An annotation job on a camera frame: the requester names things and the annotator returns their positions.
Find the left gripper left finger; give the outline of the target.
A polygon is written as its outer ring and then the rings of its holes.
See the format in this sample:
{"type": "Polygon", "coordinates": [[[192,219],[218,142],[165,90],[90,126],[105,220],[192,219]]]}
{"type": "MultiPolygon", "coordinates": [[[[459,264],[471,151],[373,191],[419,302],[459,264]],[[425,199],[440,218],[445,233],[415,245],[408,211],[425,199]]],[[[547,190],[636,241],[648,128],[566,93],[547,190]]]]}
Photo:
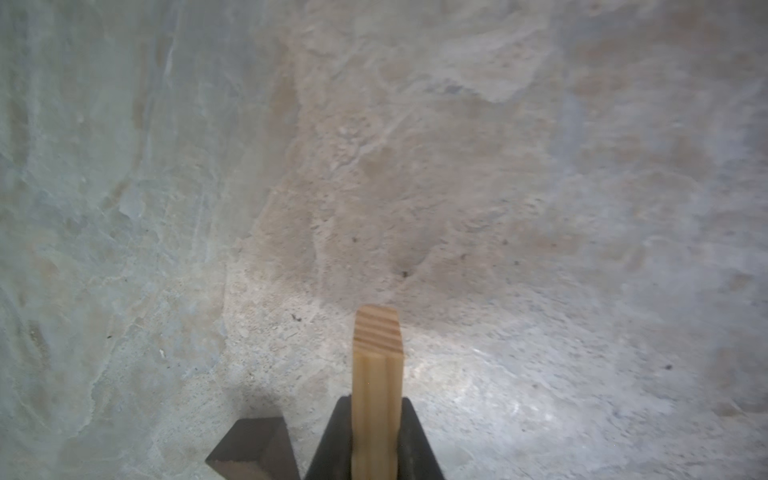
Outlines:
{"type": "Polygon", "coordinates": [[[341,397],[329,418],[305,480],[350,480],[352,453],[351,396],[341,397]]]}

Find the light natural wood block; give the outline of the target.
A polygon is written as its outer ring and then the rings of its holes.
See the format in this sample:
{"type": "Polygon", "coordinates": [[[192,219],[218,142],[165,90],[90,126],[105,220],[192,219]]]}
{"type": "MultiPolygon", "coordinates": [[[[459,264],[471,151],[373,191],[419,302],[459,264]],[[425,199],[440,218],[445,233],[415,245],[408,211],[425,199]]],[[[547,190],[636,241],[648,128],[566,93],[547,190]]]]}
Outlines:
{"type": "Polygon", "coordinates": [[[380,305],[361,306],[353,333],[353,479],[397,477],[404,359],[398,312],[380,305]]]}

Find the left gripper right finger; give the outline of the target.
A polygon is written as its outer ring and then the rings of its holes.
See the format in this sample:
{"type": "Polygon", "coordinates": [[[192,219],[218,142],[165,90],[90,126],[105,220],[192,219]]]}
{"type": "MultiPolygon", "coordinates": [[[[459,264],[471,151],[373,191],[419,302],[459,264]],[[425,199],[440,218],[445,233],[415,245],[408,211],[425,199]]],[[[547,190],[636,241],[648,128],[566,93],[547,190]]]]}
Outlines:
{"type": "Polygon", "coordinates": [[[397,443],[398,480],[444,480],[411,400],[402,399],[397,443]]]}

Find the dark brown wood block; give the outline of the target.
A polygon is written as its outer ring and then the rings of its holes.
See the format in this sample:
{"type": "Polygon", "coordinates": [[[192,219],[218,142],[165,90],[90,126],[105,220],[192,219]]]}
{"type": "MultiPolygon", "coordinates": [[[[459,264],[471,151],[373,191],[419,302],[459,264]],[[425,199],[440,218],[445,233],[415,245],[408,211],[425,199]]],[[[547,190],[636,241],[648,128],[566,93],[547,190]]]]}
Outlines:
{"type": "Polygon", "coordinates": [[[237,420],[205,463],[224,479],[300,480],[283,417],[237,420]]]}

